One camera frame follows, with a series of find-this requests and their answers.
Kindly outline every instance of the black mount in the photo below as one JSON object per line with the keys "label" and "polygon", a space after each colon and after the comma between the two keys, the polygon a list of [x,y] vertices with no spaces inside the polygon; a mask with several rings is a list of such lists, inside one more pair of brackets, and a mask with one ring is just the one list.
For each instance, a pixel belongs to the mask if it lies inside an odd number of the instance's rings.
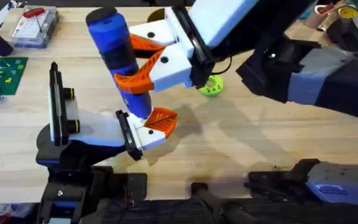
{"label": "black mount", "polygon": [[308,173],[318,159],[301,159],[291,171],[250,172],[244,187],[251,189],[253,198],[273,202],[321,202],[306,186]]}
{"label": "black mount", "polygon": [[233,200],[219,198],[208,191],[206,183],[192,183],[191,197],[197,199],[204,207],[206,213],[210,214],[211,222],[230,224],[263,224],[263,220],[257,220],[249,215],[240,204]]}
{"label": "black mount", "polygon": [[94,166],[125,151],[135,160],[142,157],[142,153],[129,144],[134,141],[126,113],[116,112],[125,138],[123,146],[94,146],[69,140],[72,132],[70,125],[66,125],[69,120],[65,100],[73,100],[74,91],[65,91],[61,75],[57,64],[52,63],[50,103],[55,141],[51,141],[50,124],[46,125],[37,137],[36,161],[49,171],[37,224],[48,223],[51,218],[69,218],[71,223],[79,223],[82,217],[95,212],[99,201],[104,198],[132,203],[135,200],[143,200],[147,193],[146,174],[115,174],[112,167]]}

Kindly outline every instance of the green object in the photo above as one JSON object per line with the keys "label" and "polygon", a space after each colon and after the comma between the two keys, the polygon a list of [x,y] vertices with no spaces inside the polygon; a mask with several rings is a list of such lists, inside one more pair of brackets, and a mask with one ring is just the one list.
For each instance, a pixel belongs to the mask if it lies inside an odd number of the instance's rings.
{"label": "green object", "polygon": [[[2,78],[0,78],[0,95],[15,95],[28,58],[6,57],[3,58],[3,60],[5,64],[0,65],[0,73],[2,73]],[[9,78],[12,78],[11,81],[9,83],[6,83],[5,80]]]}
{"label": "green object", "polygon": [[223,78],[220,75],[210,75],[208,81],[211,85],[207,83],[198,91],[204,96],[218,96],[223,90]]}

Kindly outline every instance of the yellow object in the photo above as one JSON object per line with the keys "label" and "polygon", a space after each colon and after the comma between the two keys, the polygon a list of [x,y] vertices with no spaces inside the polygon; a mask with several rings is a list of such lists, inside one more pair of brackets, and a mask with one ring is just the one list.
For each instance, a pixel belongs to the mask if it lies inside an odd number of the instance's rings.
{"label": "yellow object", "polygon": [[78,120],[75,120],[75,133],[78,133]]}
{"label": "yellow object", "polygon": [[338,15],[343,19],[352,19],[357,16],[358,12],[351,6],[344,6],[338,9]]}

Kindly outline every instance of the wooden tabletop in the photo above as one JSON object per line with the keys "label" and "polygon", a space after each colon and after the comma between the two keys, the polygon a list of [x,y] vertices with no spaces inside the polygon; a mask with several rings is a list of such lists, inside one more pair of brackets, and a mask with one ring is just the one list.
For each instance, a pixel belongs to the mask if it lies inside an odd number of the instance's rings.
{"label": "wooden tabletop", "polygon": [[[60,8],[61,20],[47,49],[16,49],[29,57],[15,96],[0,102],[0,203],[38,202],[47,170],[35,162],[35,140],[48,123],[48,71],[59,64],[63,83],[75,88],[81,109],[125,110],[109,71],[99,56],[85,16],[94,8]],[[129,26],[141,24],[155,8],[118,8]],[[22,9],[12,10],[2,27],[8,38]],[[293,39],[320,40],[322,34],[296,22]],[[117,172],[145,172],[147,198],[188,198],[192,182],[208,182],[222,197],[246,197],[242,183],[253,170],[291,169],[302,158],[358,164],[358,119],[335,111],[294,103],[282,104],[253,95],[235,69],[250,55],[234,57],[223,75],[224,90],[208,98],[182,85],[151,93],[154,106],[175,110],[178,124],[163,146],[133,161],[123,153],[102,164]],[[216,65],[222,70],[228,61]]]}

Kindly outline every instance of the blue bottle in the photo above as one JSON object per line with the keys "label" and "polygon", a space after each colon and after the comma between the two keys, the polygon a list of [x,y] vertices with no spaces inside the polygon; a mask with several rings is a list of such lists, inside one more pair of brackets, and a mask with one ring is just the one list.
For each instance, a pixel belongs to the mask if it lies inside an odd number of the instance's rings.
{"label": "blue bottle", "polygon": [[[86,24],[113,78],[115,73],[134,75],[139,70],[127,24],[115,8],[100,8],[90,12]],[[152,112],[148,92],[130,94],[119,91],[128,110],[138,118],[145,119]]]}

